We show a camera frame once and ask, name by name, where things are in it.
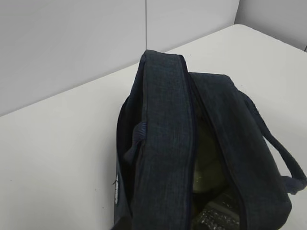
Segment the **white wall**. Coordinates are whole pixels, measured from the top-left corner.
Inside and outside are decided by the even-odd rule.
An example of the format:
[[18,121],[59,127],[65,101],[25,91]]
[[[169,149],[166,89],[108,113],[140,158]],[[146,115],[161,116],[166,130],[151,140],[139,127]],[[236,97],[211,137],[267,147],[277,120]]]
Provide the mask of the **white wall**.
[[307,45],[306,0],[241,0],[236,23],[302,50]]
[[135,63],[144,0],[1,0],[0,115]]
[[166,51],[234,24],[239,0],[147,0],[147,48]]
[[166,51],[230,26],[238,2],[0,0],[0,116],[138,62],[146,37]]

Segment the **denim bag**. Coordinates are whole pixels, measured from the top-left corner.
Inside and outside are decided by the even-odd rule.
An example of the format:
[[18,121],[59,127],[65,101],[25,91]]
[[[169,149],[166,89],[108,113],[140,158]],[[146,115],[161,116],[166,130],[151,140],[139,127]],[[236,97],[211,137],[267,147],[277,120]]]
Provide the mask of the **denim bag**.
[[[201,133],[201,124],[207,134]],[[181,55],[147,50],[118,118],[113,230],[190,230],[205,223],[203,229],[232,229],[214,221],[193,222],[195,162],[198,154],[208,159],[209,152],[204,136],[218,164],[206,169],[203,185],[231,190],[239,217],[233,229],[281,228],[292,208],[287,193],[304,189],[307,179],[251,99],[228,76],[188,73]],[[264,138],[279,151],[292,177],[280,175]],[[223,183],[216,186],[212,175],[218,170]],[[215,191],[213,200],[223,193]],[[206,203],[211,206],[201,214],[210,212],[206,207],[213,219],[223,212],[220,224],[228,221],[223,214],[235,212],[218,201]]]

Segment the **label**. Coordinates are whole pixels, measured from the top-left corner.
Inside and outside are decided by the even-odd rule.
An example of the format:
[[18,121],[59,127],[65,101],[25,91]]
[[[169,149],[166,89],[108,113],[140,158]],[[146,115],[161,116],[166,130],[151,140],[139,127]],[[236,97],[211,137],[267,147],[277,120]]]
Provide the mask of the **label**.
[[116,175],[115,181],[115,205],[118,204],[118,174]]

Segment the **white table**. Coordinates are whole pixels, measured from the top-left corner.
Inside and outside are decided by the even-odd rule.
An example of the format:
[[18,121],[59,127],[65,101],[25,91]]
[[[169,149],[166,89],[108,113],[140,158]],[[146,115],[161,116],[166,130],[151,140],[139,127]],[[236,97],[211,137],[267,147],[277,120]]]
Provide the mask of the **white table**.
[[[189,71],[229,75],[307,172],[306,53],[241,25],[170,53],[182,54]],[[110,229],[116,124],[136,70],[130,66],[0,117],[0,229]],[[306,229],[307,190],[290,198],[283,229]]]

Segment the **bag handle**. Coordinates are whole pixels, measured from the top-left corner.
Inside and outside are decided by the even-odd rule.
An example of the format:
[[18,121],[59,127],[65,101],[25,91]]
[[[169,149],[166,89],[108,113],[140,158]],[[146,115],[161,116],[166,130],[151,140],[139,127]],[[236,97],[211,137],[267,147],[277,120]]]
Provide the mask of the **bag handle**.
[[295,195],[298,191],[303,190],[307,185],[307,178],[302,168],[288,150],[271,134],[253,101],[243,92],[239,91],[239,93],[242,95],[244,102],[256,121],[262,135],[279,151],[279,154],[288,167],[292,178],[289,176],[283,176],[283,182],[287,192]]

